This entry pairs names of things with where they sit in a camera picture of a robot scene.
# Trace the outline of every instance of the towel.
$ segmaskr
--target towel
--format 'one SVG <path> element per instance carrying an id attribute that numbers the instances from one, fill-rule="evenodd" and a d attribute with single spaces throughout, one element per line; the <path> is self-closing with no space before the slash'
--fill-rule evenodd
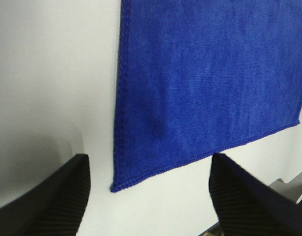
<path id="1" fill-rule="evenodd" d="M 112 192 L 299 124 L 302 0 L 123 0 Z"/>

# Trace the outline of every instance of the white surface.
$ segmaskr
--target white surface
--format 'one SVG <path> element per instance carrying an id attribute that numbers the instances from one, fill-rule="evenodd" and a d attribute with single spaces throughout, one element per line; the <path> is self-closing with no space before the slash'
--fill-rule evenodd
<path id="1" fill-rule="evenodd" d="M 113 194 L 120 0 L 0 0 L 0 206 L 90 156 L 80 236 L 196 236 L 217 221 L 211 158 Z M 266 184 L 302 171 L 302 124 L 225 151 Z"/>

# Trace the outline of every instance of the stitched edge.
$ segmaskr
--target stitched edge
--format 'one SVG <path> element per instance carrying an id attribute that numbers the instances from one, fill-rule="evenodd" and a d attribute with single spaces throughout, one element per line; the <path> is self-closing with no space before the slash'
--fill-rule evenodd
<path id="1" fill-rule="evenodd" d="M 273 131 L 268 131 L 268 132 L 266 132 L 264 134 L 261 134 L 261 135 L 258 135 L 258 136 L 247 138 L 247 139 L 244 139 L 244 140 L 241 140 L 241 141 L 229 144 L 229 145 L 221 146 L 220 148 L 217 148 L 217 149 L 208 151 L 208 152 L 206 152 L 204 154 L 195 156 L 195 157 L 193 157 L 193 158 L 191 158 L 191 159 L 189 159 L 187 161 L 180 161 L 180 162 L 168 165 L 168 166 L 164 166 L 164 167 L 159 167 L 159 168 L 153 169 L 151 171 L 145 172 L 141 176 L 138 176 L 138 177 L 135 177 L 135 178 L 132 178 L 132 179 L 128 179 L 128 180 L 126 180 L 123 183 L 115 184 L 115 185 L 112 186 L 112 188 L 110 190 L 111 190 L 111 192 L 118 192 L 118 191 L 120 191 L 122 189 L 131 187 L 131 186 L 133 186 L 133 185 L 135 185 L 137 183 L 140 183 L 143 180 L 145 180 L 145 179 L 147 179 L 147 178 L 149 178 L 151 176 L 154 176 L 154 175 L 157 175 L 157 174 L 161 174 L 163 172 L 166 172 L 168 170 L 171 170 L 171 169 L 174 169 L 174 168 L 177 168 L 177 167 L 185 166 L 185 165 L 190 164 L 190 163 L 192 163 L 194 161 L 198 161 L 200 159 L 203 159 L 204 157 L 208 157 L 208 156 L 214 154 L 215 152 L 221 152 L 221 151 L 224 151 L 225 149 L 229 149 L 229 148 L 234 148 L 234 147 L 237 147 L 237 146 L 245 145 L 245 144 L 247 144 L 249 142 L 252 142 L 252 141 L 264 138 L 264 137 L 266 137 L 268 135 L 271 135 L 273 133 L 276 133 L 278 131 L 281 131 L 281 130 L 289 128 L 289 127 L 296 126 L 298 124 L 299 124 L 299 120 L 296 121 L 295 123 L 283 126 L 281 128 L 275 129 Z"/>
<path id="2" fill-rule="evenodd" d="M 123 156 L 124 156 L 124 114 L 125 100 L 127 94 L 128 77 L 128 45 L 129 45 L 129 23 L 131 4 L 129 0 L 123 0 L 121 5 L 120 40 L 118 56 L 118 84 L 114 121 L 114 179 L 110 187 L 123 180 Z"/>

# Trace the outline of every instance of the black object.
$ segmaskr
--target black object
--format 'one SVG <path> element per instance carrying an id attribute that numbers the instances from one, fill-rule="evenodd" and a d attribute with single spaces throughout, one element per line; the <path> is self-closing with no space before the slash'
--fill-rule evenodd
<path id="1" fill-rule="evenodd" d="M 302 207 L 224 154 L 214 154 L 209 189 L 225 236 L 302 236 Z"/>
<path id="2" fill-rule="evenodd" d="M 89 159 L 78 154 L 40 185 L 0 208 L 0 236 L 74 236 L 89 192 Z"/>

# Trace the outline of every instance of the black ribbed surface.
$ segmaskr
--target black ribbed surface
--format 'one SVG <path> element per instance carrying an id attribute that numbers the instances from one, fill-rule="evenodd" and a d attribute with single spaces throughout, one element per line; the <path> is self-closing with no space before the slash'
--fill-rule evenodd
<path id="1" fill-rule="evenodd" d="M 90 192 L 89 160 L 84 156 L 58 188 L 24 236 L 75 236 Z"/>
<path id="2" fill-rule="evenodd" d="M 299 235 L 269 213 L 219 154 L 212 158 L 209 189 L 225 236 Z"/>

